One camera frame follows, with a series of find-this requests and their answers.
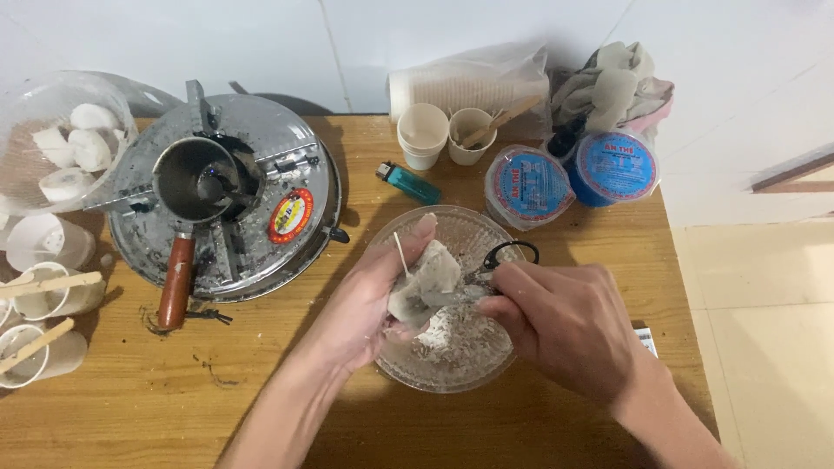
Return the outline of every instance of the wooden table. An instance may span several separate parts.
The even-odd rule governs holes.
[[[288,347],[322,309],[374,234],[418,205],[374,177],[403,162],[382,116],[307,119],[346,179],[342,227],[288,286],[220,305],[234,318],[188,320],[167,338],[148,332],[159,289],[115,251],[103,217],[70,214],[101,234],[98,258],[114,253],[106,304],[80,316],[89,355],[74,373],[0,395],[0,466],[93,469],[209,468]],[[147,126],[140,123],[140,128]],[[445,152],[427,173],[445,204],[481,211],[483,176],[499,141],[474,167]],[[513,235],[520,235],[510,230]],[[698,416],[717,435],[709,391],[660,190],[636,204],[573,204],[554,223],[524,234],[543,265],[601,262],[613,272],[632,320],[655,334],[661,359]],[[619,467],[634,442],[603,411],[516,361],[481,388],[456,395],[414,391],[368,366],[334,404],[310,450],[309,467]]]

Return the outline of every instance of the white wall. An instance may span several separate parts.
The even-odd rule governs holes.
[[[95,69],[184,98],[188,79],[209,94],[237,80],[384,113],[391,69],[538,37],[551,64],[578,67],[602,43],[640,40],[677,86],[657,143],[670,222],[768,223],[834,209],[832,194],[748,194],[834,141],[832,14],[824,0],[0,0],[0,83]]]

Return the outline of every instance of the lighter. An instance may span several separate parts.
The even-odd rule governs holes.
[[[440,189],[437,189],[417,174],[390,161],[382,163],[376,169],[376,175],[423,205],[434,205],[440,201]]]

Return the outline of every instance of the black scissors handle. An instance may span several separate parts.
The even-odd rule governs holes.
[[[535,255],[535,258],[533,259],[533,264],[539,263],[539,248],[535,247],[535,245],[529,241],[512,240],[507,241],[505,243],[501,243],[500,245],[497,245],[496,247],[492,248],[492,250],[484,258],[484,269],[494,270],[496,267],[498,267],[498,264],[500,264],[497,257],[498,251],[504,249],[507,246],[513,245],[526,246],[532,249],[533,254]]]

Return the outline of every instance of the tiled floor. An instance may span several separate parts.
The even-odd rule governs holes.
[[[721,441],[834,467],[834,222],[672,229]]]

